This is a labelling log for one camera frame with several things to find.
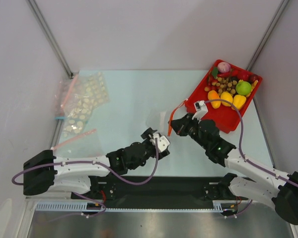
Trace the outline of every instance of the robotic arm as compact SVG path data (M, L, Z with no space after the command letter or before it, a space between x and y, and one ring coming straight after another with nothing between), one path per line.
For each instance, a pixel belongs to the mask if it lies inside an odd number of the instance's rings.
M46 191L72 191L86 194L98 186L95 177L105 177L111 173L108 168L119 175L124 175L128 170L144 166L150 157L155 158L156 147L159 151L158 159L169 155L170 142L156 130L149 128L141 137L144 139L142 143L134 142L126 148L99 157L70 159L54 156L52 150L42 151L25 162L23 169L54 163L59 163L61 166L51 165L25 173L23 194L31 196Z
M195 105L197 112L170 122L179 136L190 136L205 149L214 163L236 170L253 181L234 174L227 174L223 183L233 195L254 199L273 208L285 221L298 225L298 188L279 178L282 176L298 184L298 173L292 175L263 165L248 156L241 155L235 145L220 137L220 131L212 120L200 120L203 103Z

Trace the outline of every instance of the metal floor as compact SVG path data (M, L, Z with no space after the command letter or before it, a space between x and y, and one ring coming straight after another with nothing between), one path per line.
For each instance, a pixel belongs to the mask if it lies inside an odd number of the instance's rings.
M261 204L237 219L218 213L107 212L45 223L63 214L35 212L28 238L293 238L290 225Z

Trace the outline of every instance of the red tray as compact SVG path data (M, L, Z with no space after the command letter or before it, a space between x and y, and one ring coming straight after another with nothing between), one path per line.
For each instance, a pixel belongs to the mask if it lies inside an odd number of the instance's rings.
M208 75L212 71L214 66L218 66L220 62L223 62L223 60L218 59L215 61L214 65L211 67L209 72L204 76L198 87L194 90L194 92L191 94L191 96L188 98L188 100L185 102L185 107L187 108L187 112L189 113L195 113L196 110L194 108L194 103L196 101L200 100L208 100L208 93L204 91L204 88L207 86L207 79ZM243 70L239 67L236 67L235 65L230 64L231 68L237 69L237 70ZM251 95L246 99L246 103L244 107L239 110L241 115L243 116L246 109L248 108L248 105L252 101L259 85L262 82L262 77L258 76L258 83L256 87L254 88L253 92ZM223 132L229 133L230 131L236 130L240 119L238 117L238 114L236 113L235 110L233 110L231 107L224 107L221 105L218 109L214 109L211 104L207 104L209 112L203 117L203 119L212 119L215 121L216 126Z

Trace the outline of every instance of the green apple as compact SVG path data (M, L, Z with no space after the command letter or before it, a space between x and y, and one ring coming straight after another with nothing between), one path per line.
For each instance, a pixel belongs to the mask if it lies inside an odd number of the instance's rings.
M239 95L246 96L252 91L252 85L249 82L239 82L236 86L236 91Z

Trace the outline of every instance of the white tabletop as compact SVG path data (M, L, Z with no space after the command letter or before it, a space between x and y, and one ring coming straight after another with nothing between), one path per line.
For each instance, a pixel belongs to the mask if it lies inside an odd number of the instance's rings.
M80 74L88 75L95 72L81 71ZM103 71L110 102L93 111L84 129L88 131L96 128L97 132L61 147L56 154L72 157L107 154L133 142L142 142L140 135L148 127L160 129L160 132L166 134L171 111L191 95L206 73L205 70ZM176 112L174 119L185 114L185 107L182 107ZM272 162L253 102L244 114L243 121L244 153L271 166ZM239 135L240 125L229 134L221 132L225 140L236 146ZM169 140L170 155L159 161L155 176L221 177L229 172L241 175L211 162L204 149L188 136L180 137L173 133ZM154 159L151 158L144 167L129 171L127 175L148 176L152 173L153 166Z

